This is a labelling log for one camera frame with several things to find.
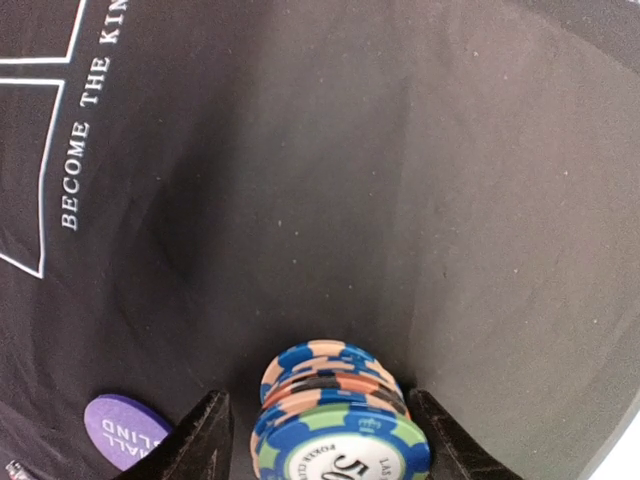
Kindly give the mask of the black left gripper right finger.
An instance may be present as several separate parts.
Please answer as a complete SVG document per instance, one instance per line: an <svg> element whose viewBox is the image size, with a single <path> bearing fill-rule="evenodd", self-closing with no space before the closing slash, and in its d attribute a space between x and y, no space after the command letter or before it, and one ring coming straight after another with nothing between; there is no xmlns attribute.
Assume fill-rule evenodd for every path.
<svg viewBox="0 0 640 480"><path fill-rule="evenodd" d="M522 480L479 445L428 391L412 389L408 408L430 445L429 479Z"/></svg>

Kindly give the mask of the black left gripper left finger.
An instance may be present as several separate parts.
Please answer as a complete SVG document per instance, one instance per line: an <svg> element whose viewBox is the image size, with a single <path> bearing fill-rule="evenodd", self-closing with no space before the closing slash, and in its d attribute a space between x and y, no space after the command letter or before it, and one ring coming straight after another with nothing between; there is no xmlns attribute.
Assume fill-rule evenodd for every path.
<svg viewBox="0 0 640 480"><path fill-rule="evenodd" d="M227 480L233 440L231 397L212 390L159 446L117 480Z"/></svg>

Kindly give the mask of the stack of poker chips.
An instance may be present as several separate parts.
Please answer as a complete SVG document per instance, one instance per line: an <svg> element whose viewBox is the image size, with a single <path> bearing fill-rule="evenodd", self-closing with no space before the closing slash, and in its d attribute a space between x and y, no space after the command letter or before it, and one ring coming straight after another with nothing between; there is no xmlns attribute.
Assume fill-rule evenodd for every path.
<svg viewBox="0 0 640 480"><path fill-rule="evenodd" d="M369 352L332 339L280 353L260 384L250 437L259 479L425 479L431 449L396 379Z"/></svg>

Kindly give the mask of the purple small blind button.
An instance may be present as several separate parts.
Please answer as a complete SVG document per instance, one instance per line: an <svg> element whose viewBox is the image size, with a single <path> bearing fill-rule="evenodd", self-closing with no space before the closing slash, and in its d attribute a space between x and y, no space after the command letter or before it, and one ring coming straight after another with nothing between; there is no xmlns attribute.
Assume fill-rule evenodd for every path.
<svg viewBox="0 0 640 480"><path fill-rule="evenodd" d="M91 400L84 410L84 425L96 449L120 471L144 459L173 429L155 410L118 394Z"/></svg>

